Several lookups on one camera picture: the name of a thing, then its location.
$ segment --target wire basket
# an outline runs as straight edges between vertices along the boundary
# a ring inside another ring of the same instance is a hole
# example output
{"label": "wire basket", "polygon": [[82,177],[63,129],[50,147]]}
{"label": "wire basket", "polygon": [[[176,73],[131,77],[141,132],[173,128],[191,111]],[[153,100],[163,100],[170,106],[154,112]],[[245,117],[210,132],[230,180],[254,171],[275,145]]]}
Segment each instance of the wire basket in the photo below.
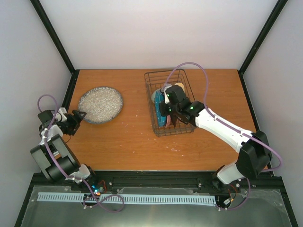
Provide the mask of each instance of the wire basket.
{"label": "wire basket", "polygon": [[[177,120],[176,127],[172,124],[168,127],[166,126],[159,126],[157,115],[156,115],[156,107],[155,104],[152,102],[152,94],[158,88],[161,88],[165,83],[167,77],[171,73],[172,70],[165,70],[165,71],[155,71],[155,72],[147,72],[144,75],[145,84],[146,84],[146,92],[147,92],[147,101],[151,115],[151,125],[152,129],[155,134],[160,136],[169,136],[169,135],[177,135],[182,133],[191,133],[194,131],[195,127],[191,124],[184,124]],[[171,75],[168,83],[174,85],[175,83],[182,83],[185,88],[185,94],[189,98],[191,102],[195,100],[193,91],[191,90],[189,81],[187,79],[186,73],[183,69],[178,69]]]}

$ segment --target round plate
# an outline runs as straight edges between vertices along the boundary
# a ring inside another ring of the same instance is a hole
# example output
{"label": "round plate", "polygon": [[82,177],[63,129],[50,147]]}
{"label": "round plate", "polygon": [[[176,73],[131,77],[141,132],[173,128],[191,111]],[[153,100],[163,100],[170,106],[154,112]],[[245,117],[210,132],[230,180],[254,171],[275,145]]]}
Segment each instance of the round plate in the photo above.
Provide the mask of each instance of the round plate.
{"label": "round plate", "polygon": [[123,98],[112,87],[96,87],[86,92],[79,101],[78,110],[86,112],[85,121],[103,124],[111,121],[121,112]]}

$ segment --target black metal rail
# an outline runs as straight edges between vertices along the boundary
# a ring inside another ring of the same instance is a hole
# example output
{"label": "black metal rail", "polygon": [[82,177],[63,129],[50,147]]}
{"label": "black metal rail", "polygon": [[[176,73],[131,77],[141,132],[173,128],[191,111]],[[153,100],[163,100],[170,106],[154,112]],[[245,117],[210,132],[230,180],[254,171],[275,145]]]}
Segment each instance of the black metal rail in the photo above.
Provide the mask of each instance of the black metal rail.
{"label": "black metal rail", "polygon": [[64,107],[66,109],[66,111],[68,111],[68,109],[70,108],[71,98],[72,98],[72,94],[74,93],[74,89],[76,87],[79,72],[80,72],[80,70],[76,70],[75,73],[73,73],[71,75],[71,79],[68,84],[68,87],[67,87],[67,90],[66,90],[63,102],[62,102],[62,107]]}
{"label": "black metal rail", "polygon": [[55,46],[57,47],[63,61],[65,62],[68,70],[71,72],[71,74],[73,74],[75,72],[75,68],[71,63],[70,58],[68,57],[55,29],[53,28],[53,25],[51,23],[51,21],[49,20],[45,10],[43,9],[43,6],[41,5],[41,2],[39,0],[30,0],[31,3],[33,4],[37,14],[39,15],[42,23],[44,24],[44,27],[46,28],[49,36],[51,37],[51,39],[53,40],[53,43],[55,44]]}
{"label": "black metal rail", "polygon": [[[228,192],[216,192],[211,184],[206,182],[211,181],[214,172],[126,172],[126,171],[95,171],[99,179],[105,180],[107,183],[107,190],[116,193],[117,189],[124,187],[133,188],[185,188],[193,192],[209,193],[215,196],[226,196]],[[240,187],[247,187],[247,181],[242,180],[238,182]],[[294,212],[292,210],[286,189],[281,177],[270,176],[268,174],[260,174],[257,179],[250,180],[250,184],[255,189],[276,189],[281,192],[282,198],[285,203],[288,216],[292,226],[298,226]],[[21,226],[23,217],[29,203],[30,195],[34,186],[71,186],[74,191],[82,191],[82,193],[89,192],[86,186],[80,187],[76,184],[67,182],[58,182],[51,184],[47,181],[42,173],[34,174],[30,186],[27,191],[24,203],[16,221],[15,227]]]}
{"label": "black metal rail", "polygon": [[259,47],[262,45],[264,39],[266,38],[267,34],[269,33],[271,27],[274,25],[276,19],[278,18],[279,14],[281,13],[282,9],[284,8],[285,4],[288,0],[278,0],[274,9],[271,11],[266,23],[264,24],[260,34],[258,35],[255,43],[253,44],[250,52],[248,53],[246,59],[244,60],[241,68],[239,69],[240,75],[243,76],[246,69],[250,65],[252,59],[256,55]]}

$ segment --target wooden table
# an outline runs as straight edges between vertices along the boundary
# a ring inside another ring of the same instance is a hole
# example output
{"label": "wooden table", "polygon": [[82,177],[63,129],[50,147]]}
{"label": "wooden table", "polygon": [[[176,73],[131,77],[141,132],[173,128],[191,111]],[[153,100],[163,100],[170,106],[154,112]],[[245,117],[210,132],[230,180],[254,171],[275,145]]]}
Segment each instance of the wooden table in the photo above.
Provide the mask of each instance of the wooden table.
{"label": "wooden table", "polygon": [[[234,161],[237,153],[205,130],[162,137],[154,134],[144,82],[148,71],[157,70],[80,70],[69,112],[77,109],[80,97],[94,87],[113,87],[124,99],[121,113],[111,122],[81,123],[68,143],[80,163],[95,170],[207,171]],[[206,71],[210,81],[208,106],[232,123],[254,131],[237,71]],[[200,70],[186,73],[195,98],[202,102],[204,75]]]}

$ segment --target purple cable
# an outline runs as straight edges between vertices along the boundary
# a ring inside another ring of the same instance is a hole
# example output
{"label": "purple cable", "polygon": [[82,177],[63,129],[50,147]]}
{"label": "purple cable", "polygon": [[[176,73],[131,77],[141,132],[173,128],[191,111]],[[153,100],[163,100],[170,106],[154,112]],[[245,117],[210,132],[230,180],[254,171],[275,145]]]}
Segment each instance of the purple cable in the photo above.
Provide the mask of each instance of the purple cable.
{"label": "purple cable", "polygon": [[[173,71],[169,74],[169,76],[167,77],[167,79],[166,79],[166,81],[165,81],[165,83],[164,83],[164,85],[163,85],[162,88],[165,88],[165,86],[166,86],[166,84],[168,83],[168,81],[169,81],[171,75],[172,75],[178,68],[180,68],[180,67],[183,66],[183,65],[195,65],[195,66],[197,66],[198,68],[200,68],[200,69],[203,71],[203,73],[204,73],[204,75],[205,75],[205,79],[206,79],[206,88],[205,88],[205,93],[204,93],[204,97],[203,97],[203,103],[204,103],[204,106],[205,106],[206,111],[209,113],[209,115],[211,115],[211,116],[214,118],[213,113],[210,112],[210,110],[208,109],[208,106],[207,106],[207,104],[206,104],[206,97],[207,97],[207,92],[208,92],[209,80],[208,80],[208,75],[207,75],[206,71],[202,68],[201,65],[199,65],[199,64],[197,64],[197,63],[194,63],[194,62],[185,62],[185,63],[182,63],[182,64],[178,65],[178,66],[177,66],[176,68],[174,68]],[[225,123],[224,121],[220,120],[219,118],[217,118],[216,120],[217,120],[218,122],[220,122],[221,124],[223,124],[224,126],[230,128],[231,130],[234,130],[235,132],[237,132],[237,133],[239,133],[239,134],[241,133],[240,130],[238,130],[238,129],[232,127],[231,125]],[[243,136],[245,136],[245,137],[247,137],[247,138],[249,138],[249,139],[255,141],[256,143],[262,145],[263,147],[267,148],[268,150],[270,150],[270,151],[279,159],[280,163],[279,163],[279,165],[278,165],[277,167],[271,168],[271,169],[263,169],[262,172],[270,172],[270,171],[277,170],[277,169],[279,169],[279,168],[282,167],[282,165],[283,165],[283,159],[282,159],[282,157],[281,157],[276,151],[274,151],[270,146],[268,146],[267,144],[263,143],[262,141],[260,141],[260,140],[258,140],[258,139],[256,139],[256,138],[254,138],[254,137],[252,137],[252,136],[250,136],[250,135],[247,135],[247,134],[245,134],[245,133],[243,133]]]}
{"label": "purple cable", "polygon": [[48,95],[48,94],[42,95],[42,96],[40,96],[40,97],[38,98],[38,102],[37,102],[37,106],[38,106],[38,109],[39,109],[40,112],[42,112],[42,110],[41,110],[41,108],[40,108],[40,100],[41,100],[41,98],[43,98],[43,97],[45,97],[45,96],[50,97],[50,98],[54,101],[55,106],[56,106],[55,113],[53,114],[53,118],[52,118],[52,120],[51,120],[49,126],[47,127],[47,130],[45,131],[45,134],[44,134],[44,136],[45,136],[45,138],[44,138],[44,144],[45,144],[46,150],[47,150],[49,156],[51,157],[52,161],[55,163],[55,165],[57,166],[57,168],[60,170],[60,172],[61,172],[61,173],[63,174],[63,176],[65,176],[66,178],[75,178],[75,179],[77,179],[77,180],[82,180],[82,181],[86,184],[86,186],[87,186],[87,188],[89,189],[90,193],[92,194],[93,198],[96,200],[97,205],[99,205],[99,206],[102,207],[104,210],[106,210],[106,211],[108,211],[108,212],[111,212],[111,213],[120,212],[120,211],[124,208],[124,199],[123,199],[123,197],[122,197],[121,195],[115,195],[115,194],[113,194],[113,195],[108,196],[109,198],[110,198],[110,197],[113,197],[113,196],[117,196],[117,197],[119,197],[119,198],[121,199],[121,201],[122,201],[122,207],[121,207],[119,210],[108,210],[107,208],[105,208],[105,207],[102,206],[102,204],[101,204],[103,201],[105,201],[106,199],[108,199],[108,197],[105,197],[102,201],[99,202],[98,199],[96,198],[96,196],[95,196],[93,190],[90,188],[89,183],[87,183],[87,181],[84,180],[84,179],[81,179],[81,178],[78,178],[78,177],[73,177],[73,176],[68,176],[67,173],[61,168],[61,166],[60,166],[59,163],[57,162],[56,158],[53,156],[53,153],[52,153],[51,149],[49,148],[49,146],[48,146],[48,144],[47,144],[47,134],[48,134],[48,131],[49,131],[49,129],[51,128],[51,126],[52,126],[52,124],[53,124],[55,118],[56,118],[57,112],[58,112],[58,110],[59,110],[59,106],[58,106],[58,103],[57,103],[56,99],[55,99],[52,95]]}
{"label": "purple cable", "polygon": [[247,202],[248,197],[249,197],[249,195],[250,195],[250,181],[249,181],[248,178],[246,178],[246,180],[247,180],[247,183],[248,183],[248,192],[247,192],[246,198],[245,198],[244,201],[243,201],[242,203],[240,203],[238,206],[233,207],[233,208],[227,208],[227,210],[236,210],[236,209],[242,207],[242,206]]}
{"label": "purple cable", "polygon": [[[95,207],[95,206],[100,206],[101,208],[103,208],[104,210],[106,210],[107,212],[110,212],[110,213],[118,213],[118,212],[120,212],[120,211],[124,208],[124,199],[123,199],[123,197],[122,197],[121,195],[111,194],[111,195],[109,195],[109,196],[103,198],[103,199],[99,202],[98,198],[95,196],[94,192],[92,191],[91,187],[89,186],[89,183],[87,183],[86,180],[82,180],[82,181],[86,184],[86,186],[88,187],[88,189],[89,189],[89,191],[90,191],[92,197],[93,197],[94,200],[97,202],[97,204],[91,206],[92,208]],[[104,202],[105,200],[109,199],[110,197],[114,197],[114,196],[119,197],[119,198],[121,199],[121,201],[122,201],[122,207],[121,207],[120,209],[118,209],[118,210],[109,210],[109,209],[105,208],[105,207],[101,204],[101,203]]]}

